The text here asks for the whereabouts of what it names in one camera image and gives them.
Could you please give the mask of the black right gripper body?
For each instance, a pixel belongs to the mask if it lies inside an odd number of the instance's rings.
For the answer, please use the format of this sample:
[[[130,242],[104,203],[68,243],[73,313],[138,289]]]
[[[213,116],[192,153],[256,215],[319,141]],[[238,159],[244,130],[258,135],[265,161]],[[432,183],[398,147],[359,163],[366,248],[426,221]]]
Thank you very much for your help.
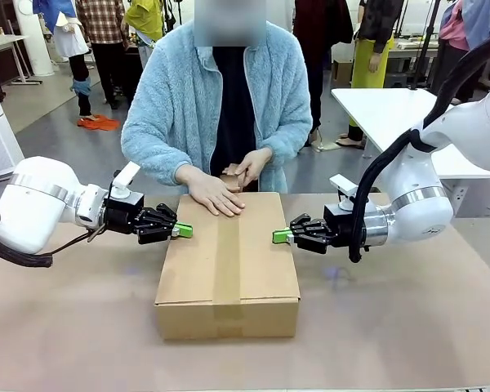
[[[323,207],[323,219],[328,228],[327,245],[348,247],[353,231],[353,214],[342,210],[338,204],[326,204]]]

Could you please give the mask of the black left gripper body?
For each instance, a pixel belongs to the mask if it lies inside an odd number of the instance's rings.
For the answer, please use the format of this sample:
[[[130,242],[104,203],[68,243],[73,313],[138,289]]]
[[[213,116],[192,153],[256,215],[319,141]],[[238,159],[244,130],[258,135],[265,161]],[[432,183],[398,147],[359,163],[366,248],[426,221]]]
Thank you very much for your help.
[[[136,216],[144,207],[145,196],[130,192],[125,199],[108,196],[104,200],[103,225],[107,231],[119,234],[132,234]]]

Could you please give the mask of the person's right hand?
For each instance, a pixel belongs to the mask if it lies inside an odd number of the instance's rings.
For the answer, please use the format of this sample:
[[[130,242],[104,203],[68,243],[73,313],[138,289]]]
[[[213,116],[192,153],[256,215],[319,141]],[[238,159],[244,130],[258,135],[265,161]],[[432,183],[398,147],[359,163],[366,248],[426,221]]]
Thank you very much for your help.
[[[238,188],[229,187],[223,180],[210,176],[195,166],[184,164],[175,173],[176,182],[188,189],[190,197],[212,215],[240,215],[245,204],[235,195]]]

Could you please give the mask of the person's left hand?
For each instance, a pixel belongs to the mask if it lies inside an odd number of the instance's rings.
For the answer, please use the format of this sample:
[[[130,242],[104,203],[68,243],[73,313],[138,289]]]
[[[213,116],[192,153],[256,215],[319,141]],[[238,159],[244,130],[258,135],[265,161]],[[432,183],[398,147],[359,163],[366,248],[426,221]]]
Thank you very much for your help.
[[[272,154],[269,147],[253,150],[243,158],[240,164],[230,166],[227,169],[227,174],[238,178],[239,187],[247,187],[259,178],[265,165],[272,158]]]

